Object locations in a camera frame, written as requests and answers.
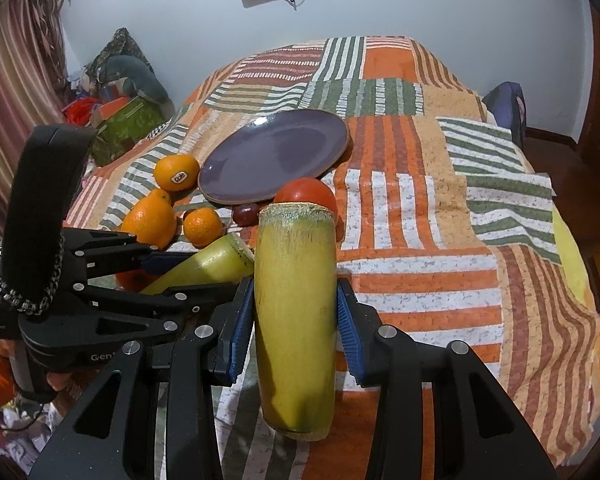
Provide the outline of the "red tomato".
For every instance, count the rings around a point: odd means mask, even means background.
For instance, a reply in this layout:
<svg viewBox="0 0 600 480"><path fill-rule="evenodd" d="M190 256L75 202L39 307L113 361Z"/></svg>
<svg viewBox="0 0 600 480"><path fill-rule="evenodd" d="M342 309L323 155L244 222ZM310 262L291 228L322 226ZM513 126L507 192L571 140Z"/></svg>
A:
<svg viewBox="0 0 600 480"><path fill-rule="evenodd" d="M138 269L117 273L114 277L118 285L126 292L141 292L155 280L158 280L159 275Z"/></svg>
<svg viewBox="0 0 600 480"><path fill-rule="evenodd" d="M286 183L274 196L274 203L311 203L329 209L338 216L337 201L332 190L321 180L300 178Z"/></svg>

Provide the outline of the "large navel orange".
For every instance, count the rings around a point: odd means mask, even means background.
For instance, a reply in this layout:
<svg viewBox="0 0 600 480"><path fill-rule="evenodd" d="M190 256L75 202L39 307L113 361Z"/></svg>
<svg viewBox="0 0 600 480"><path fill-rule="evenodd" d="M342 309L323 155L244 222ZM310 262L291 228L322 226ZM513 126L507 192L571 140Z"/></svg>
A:
<svg viewBox="0 0 600 480"><path fill-rule="evenodd" d="M142 198L125 216L120 232L130 233L139 243L167 248L176 234L178 217L171 204L171 196L156 188Z"/></svg>

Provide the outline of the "small mandarin orange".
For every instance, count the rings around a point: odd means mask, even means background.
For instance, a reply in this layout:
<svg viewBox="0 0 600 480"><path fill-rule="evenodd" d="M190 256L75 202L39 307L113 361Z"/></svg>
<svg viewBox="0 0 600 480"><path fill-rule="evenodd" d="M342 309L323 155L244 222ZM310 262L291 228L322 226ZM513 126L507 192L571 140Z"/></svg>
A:
<svg viewBox="0 0 600 480"><path fill-rule="evenodd" d="M196 248L205 248L224 234L218 213L210 207L192 210L183 220L184 236Z"/></svg>

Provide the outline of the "large orange with sticker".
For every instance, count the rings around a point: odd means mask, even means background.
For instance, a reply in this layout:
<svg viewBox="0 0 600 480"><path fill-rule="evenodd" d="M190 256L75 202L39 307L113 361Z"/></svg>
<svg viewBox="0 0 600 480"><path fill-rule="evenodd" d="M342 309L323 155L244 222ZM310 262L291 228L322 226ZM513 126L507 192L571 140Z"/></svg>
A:
<svg viewBox="0 0 600 480"><path fill-rule="evenodd" d="M189 190L197 183L200 166L189 154L164 156L154 168L154 178L159 188L170 193Z"/></svg>

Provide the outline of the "dark red grape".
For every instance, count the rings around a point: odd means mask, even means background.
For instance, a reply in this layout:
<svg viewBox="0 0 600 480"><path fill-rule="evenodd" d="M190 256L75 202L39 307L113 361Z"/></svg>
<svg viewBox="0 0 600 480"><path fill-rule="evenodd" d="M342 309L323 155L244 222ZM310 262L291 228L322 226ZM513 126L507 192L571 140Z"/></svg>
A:
<svg viewBox="0 0 600 480"><path fill-rule="evenodd" d="M238 205L233 208L232 219L236 226L241 228L256 226L259 222L259 212L260 205L256 203Z"/></svg>

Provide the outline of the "green storage box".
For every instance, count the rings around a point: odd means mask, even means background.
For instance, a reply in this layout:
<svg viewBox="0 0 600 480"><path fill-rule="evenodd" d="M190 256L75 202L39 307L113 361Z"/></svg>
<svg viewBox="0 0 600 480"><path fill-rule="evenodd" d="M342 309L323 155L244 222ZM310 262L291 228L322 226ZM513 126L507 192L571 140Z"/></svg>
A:
<svg viewBox="0 0 600 480"><path fill-rule="evenodd" d="M132 99L97 127L92 157L97 166L106 166L134 148L166 120L157 104L141 96Z"/></svg>

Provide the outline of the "striped curtain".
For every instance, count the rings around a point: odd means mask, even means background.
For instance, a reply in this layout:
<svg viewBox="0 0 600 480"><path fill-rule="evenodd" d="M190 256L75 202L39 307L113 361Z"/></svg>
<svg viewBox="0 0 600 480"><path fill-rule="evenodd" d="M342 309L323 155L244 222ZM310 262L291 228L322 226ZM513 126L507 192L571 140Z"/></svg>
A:
<svg viewBox="0 0 600 480"><path fill-rule="evenodd" d="M0 238L27 137L64 120L66 76L58 0L0 0Z"/></svg>

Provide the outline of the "patchwork striped bedspread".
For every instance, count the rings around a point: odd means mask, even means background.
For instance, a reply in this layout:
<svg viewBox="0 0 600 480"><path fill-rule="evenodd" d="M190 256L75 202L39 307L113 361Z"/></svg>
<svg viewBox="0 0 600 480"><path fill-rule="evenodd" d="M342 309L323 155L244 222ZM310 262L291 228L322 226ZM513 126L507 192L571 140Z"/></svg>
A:
<svg viewBox="0 0 600 480"><path fill-rule="evenodd" d="M217 70L157 139L87 178L67 221L116 230L164 156L204 160L250 120L304 108L350 133L325 182L358 299L417 341L466 341L554 464L582 450L600 416L600 318L579 249L550 179L413 39L291 44Z"/></svg>

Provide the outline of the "purple ceramic plate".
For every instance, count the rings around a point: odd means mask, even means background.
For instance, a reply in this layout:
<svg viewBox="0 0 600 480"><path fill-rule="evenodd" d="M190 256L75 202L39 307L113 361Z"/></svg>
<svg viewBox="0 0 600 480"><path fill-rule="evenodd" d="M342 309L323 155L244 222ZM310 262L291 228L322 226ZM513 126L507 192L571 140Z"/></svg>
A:
<svg viewBox="0 0 600 480"><path fill-rule="evenodd" d="M237 129L201 165L198 188L211 203L270 200L288 182L317 178L350 144L346 123L324 110L285 110Z"/></svg>

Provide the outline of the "dark blue bag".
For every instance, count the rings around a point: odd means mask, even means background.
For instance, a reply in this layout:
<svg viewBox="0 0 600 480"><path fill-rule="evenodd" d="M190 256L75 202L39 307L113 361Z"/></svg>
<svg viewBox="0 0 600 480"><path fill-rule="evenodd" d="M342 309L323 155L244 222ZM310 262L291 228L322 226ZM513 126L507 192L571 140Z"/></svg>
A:
<svg viewBox="0 0 600 480"><path fill-rule="evenodd" d="M522 150L527 130L527 107L521 85L513 81L502 82L484 96L482 102L496 124L508 129L513 142Z"/></svg>

